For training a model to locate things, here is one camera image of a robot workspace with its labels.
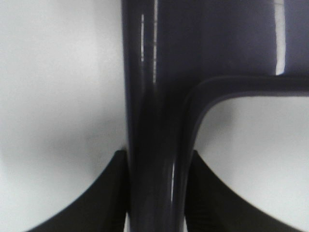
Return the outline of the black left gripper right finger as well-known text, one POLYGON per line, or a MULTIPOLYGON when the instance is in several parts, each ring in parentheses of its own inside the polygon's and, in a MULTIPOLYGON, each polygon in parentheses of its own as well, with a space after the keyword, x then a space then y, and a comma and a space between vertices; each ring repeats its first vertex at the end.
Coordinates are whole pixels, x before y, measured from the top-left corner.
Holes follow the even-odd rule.
POLYGON ((254 207, 207 166, 197 151, 189 170, 185 220, 189 232, 295 232, 254 207))

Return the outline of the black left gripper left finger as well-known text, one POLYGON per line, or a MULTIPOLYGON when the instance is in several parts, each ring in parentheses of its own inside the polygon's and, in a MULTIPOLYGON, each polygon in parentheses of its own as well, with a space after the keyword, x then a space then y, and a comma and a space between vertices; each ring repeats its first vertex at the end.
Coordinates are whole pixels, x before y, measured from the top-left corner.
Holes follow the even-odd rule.
POLYGON ((115 152, 95 182, 73 203, 33 232, 122 232, 129 208, 127 154, 115 152))

